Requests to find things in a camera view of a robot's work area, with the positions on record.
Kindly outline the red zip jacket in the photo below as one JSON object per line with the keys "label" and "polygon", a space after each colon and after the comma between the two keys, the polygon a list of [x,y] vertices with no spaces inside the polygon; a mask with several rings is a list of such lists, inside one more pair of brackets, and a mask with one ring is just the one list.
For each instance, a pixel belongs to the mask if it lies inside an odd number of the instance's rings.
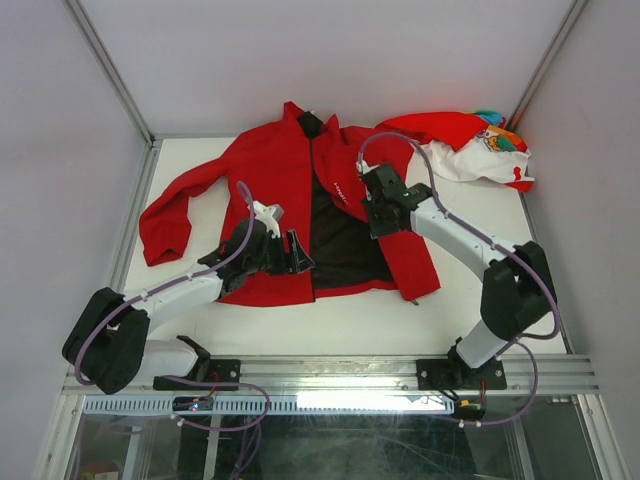
{"label": "red zip jacket", "polygon": [[146,264],[184,255],[192,230],[190,200],[226,178],[230,200],[222,239],[248,214],[236,187],[244,182],[255,199],[283,208],[281,227],[296,231],[315,263],[299,275],[255,274],[227,303],[288,306],[371,289],[396,290],[414,301],[436,292],[440,280],[422,237],[371,237],[356,168],[360,151],[368,164],[389,163],[401,175],[414,154],[408,142],[378,128],[342,127],[336,116],[322,121],[285,103],[281,119],[242,133],[220,157],[175,178],[146,208],[139,220]]}

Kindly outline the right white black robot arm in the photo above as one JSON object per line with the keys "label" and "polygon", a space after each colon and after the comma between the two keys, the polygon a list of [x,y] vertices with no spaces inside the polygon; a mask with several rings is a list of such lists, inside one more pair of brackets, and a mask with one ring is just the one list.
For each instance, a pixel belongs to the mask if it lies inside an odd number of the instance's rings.
{"label": "right white black robot arm", "polygon": [[550,335],[559,333],[557,299],[540,245],[502,244],[445,207],[433,187],[406,186],[389,164],[363,167],[361,180],[373,237],[412,232],[443,248],[482,283],[480,320],[450,348],[445,361],[426,370],[434,388],[471,386],[497,355],[547,314],[554,317]]}

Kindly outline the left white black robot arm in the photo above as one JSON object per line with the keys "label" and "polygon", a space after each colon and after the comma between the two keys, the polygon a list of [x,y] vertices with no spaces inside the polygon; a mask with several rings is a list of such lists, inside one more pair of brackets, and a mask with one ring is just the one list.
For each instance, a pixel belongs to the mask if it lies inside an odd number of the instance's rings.
{"label": "left white black robot arm", "polygon": [[96,291],[62,355],[80,384],[105,394],[120,392],[139,376],[150,376],[157,384],[201,387],[216,374],[211,354],[186,335],[153,340],[150,333],[242,289],[259,272],[299,275],[314,265],[295,230],[280,234],[262,221],[244,220],[217,249],[162,284],[130,296],[109,287]]}

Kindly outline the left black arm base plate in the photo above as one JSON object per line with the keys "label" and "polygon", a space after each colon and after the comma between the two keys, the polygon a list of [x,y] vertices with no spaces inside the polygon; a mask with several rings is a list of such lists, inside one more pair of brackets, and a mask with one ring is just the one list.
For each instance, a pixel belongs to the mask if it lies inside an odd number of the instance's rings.
{"label": "left black arm base plate", "polygon": [[168,376],[155,377],[152,388],[155,391],[237,391],[240,373],[239,359],[199,360],[187,375],[180,377],[180,382]]}

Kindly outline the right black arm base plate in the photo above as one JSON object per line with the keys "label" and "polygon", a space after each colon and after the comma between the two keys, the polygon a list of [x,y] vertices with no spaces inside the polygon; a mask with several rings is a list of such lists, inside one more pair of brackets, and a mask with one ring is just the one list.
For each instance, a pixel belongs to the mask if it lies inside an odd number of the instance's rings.
{"label": "right black arm base plate", "polygon": [[415,365],[420,390],[480,390],[482,386],[489,391],[507,389],[503,363],[496,359],[479,368],[445,358],[418,359]]}

